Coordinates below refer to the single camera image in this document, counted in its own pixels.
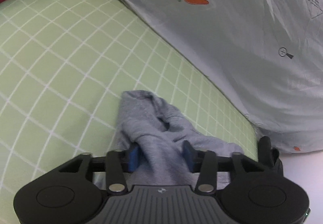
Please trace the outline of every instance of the white wall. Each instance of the white wall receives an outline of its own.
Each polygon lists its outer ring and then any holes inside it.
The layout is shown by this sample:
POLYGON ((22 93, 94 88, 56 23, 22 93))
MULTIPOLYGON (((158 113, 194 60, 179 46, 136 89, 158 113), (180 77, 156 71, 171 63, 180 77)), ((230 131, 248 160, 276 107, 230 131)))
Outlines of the white wall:
POLYGON ((305 224, 323 224, 323 151, 280 155, 284 176, 308 194, 311 213, 305 224))

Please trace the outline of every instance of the black object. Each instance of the black object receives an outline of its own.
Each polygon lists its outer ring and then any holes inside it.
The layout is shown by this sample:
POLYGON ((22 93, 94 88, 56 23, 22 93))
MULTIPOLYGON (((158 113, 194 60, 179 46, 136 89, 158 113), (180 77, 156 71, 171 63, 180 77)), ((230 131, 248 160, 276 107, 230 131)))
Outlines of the black object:
POLYGON ((300 224, 309 213, 306 192, 239 152, 218 157, 183 143, 192 173, 200 172, 195 190, 182 186, 135 185, 129 191, 123 172, 139 166, 141 150, 105 157, 79 155, 22 187, 14 209, 22 224, 216 223, 300 224), (93 183, 93 172, 106 172, 106 189, 93 183), (216 190, 217 172, 231 183, 216 190))
POLYGON ((269 167, 273 172, 283 176, 283 163, 279 158, 279 150, 271 147, 270 138, 263 136, 257 144, 258 162, 269 167))

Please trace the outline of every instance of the green checkered sheet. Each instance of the green checkered sheet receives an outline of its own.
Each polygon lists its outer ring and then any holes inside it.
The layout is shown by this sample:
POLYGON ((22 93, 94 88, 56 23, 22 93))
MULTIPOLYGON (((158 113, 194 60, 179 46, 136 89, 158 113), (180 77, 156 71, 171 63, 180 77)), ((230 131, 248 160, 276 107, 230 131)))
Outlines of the green checkered sheet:
POLYGON ((187 59, 118 0, 0 4, 0 224, 19 188, 114 138, 120 95, 154 92, 203 134, 256 159, 251 124, 187 59))

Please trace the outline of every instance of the silver screw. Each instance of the silver screw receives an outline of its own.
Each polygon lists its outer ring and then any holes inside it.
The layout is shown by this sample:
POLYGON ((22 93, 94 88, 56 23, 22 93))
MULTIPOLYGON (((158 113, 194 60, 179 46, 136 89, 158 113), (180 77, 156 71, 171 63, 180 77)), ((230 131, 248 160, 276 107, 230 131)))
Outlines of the silver screw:
POLYGON ((202 185, 199 185, 198 189, 201 192, 210 193, 214 190, 214 187, 210 184, 202 184, 202 185))
POLYGON ((112 184, 109 186, 109 190, 111 190, 112 192, 121 192, 125 190, 125 186, 122 184, 112 184))

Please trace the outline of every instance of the ribbed gray plate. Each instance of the ribbed gray plate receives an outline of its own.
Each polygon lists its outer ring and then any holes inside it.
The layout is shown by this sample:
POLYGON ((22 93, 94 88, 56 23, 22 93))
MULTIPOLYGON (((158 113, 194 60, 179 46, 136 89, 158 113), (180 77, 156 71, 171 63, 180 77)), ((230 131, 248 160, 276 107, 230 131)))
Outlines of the ribbed gray plate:
POLYGON ((237 224, 216 200, 190 186, 135 186, 108 199, 89 224, 237 224))

